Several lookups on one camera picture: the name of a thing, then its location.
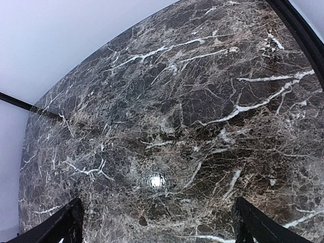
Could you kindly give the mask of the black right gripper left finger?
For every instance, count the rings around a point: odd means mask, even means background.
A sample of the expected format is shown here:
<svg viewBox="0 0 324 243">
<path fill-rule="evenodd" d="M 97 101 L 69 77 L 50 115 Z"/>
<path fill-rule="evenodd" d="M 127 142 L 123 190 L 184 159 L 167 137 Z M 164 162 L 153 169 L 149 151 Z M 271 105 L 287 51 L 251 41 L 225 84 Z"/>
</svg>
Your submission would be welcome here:
<svg viewBox="0 0 324 243">
<path fill-rule="evenodd" d="M 43 223 L 9 242 L 82 242 L 83 219 L 84 206 L 76 197 Z"/>
</svg>

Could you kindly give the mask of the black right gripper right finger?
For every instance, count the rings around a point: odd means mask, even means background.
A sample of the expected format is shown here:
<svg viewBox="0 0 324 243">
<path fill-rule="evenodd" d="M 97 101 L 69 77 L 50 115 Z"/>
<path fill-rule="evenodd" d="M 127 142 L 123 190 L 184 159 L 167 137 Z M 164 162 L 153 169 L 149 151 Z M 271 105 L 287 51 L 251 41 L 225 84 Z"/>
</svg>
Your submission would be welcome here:
<svg viewBox="0 0 324 243">
<path fill-rule="evenodd" d="M 231 216 L 236 242 L 310 242 L 276 223 L 243 197 L 236 198 Z"/>
</svg>

